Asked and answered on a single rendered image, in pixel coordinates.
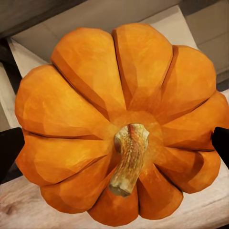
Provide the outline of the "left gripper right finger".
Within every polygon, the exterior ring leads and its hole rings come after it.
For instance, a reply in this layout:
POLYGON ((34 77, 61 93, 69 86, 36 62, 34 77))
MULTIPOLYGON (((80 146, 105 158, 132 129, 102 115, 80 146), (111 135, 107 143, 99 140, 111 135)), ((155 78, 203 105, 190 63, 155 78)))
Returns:
POLYGON ((229 168, 229 129, 217 126, 213 133, 212 145, 229 168))

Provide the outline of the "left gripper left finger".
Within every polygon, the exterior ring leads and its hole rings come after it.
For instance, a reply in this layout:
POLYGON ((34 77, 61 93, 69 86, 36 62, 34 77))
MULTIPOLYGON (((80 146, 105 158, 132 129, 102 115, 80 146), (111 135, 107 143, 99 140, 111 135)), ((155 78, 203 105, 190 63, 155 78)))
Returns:
POLYGON ((24 145, 21 127, 0 132, 0 184, 24 145))

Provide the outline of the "pumpkin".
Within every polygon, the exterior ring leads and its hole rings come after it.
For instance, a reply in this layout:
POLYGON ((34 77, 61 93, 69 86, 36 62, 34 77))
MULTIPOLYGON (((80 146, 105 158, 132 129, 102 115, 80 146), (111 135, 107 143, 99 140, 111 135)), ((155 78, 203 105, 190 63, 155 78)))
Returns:
POLYGON ((15 159, 48 205, 103 225, 172 215, 211 186, 215 128, 229 104, 201 51, 150 24, 79 27, 33 68, 15 98, 25 145, 15 159))

